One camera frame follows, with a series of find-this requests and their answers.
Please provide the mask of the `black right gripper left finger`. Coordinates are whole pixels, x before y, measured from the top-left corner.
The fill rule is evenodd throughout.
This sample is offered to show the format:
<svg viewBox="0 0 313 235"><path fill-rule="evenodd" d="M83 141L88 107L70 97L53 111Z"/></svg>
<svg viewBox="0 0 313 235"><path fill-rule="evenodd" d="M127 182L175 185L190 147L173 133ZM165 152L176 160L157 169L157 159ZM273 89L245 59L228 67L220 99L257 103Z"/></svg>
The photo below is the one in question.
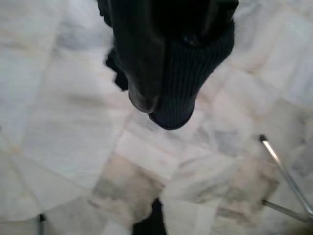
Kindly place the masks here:
<svg viewBox="0 0 313 235"><path fill-rule="evenodd" d="M129 98L150 114L162 89L167 27L171 25L166 0L111 0L114 46L129 81Z"/></svg>

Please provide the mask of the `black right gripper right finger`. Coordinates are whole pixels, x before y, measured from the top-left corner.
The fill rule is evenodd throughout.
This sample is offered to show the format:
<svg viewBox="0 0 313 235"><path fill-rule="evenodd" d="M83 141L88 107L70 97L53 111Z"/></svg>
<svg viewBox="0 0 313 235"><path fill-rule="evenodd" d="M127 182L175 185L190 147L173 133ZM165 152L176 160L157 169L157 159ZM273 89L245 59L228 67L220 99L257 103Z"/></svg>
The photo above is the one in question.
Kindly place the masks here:
<svg viewBox="0 0 313 235"><path fill-rule="evenodd" d="M237 0L166 0L161 7L165 64L159 104L149 118L166 130L185 125L200 88L234 47Z"/></svg>

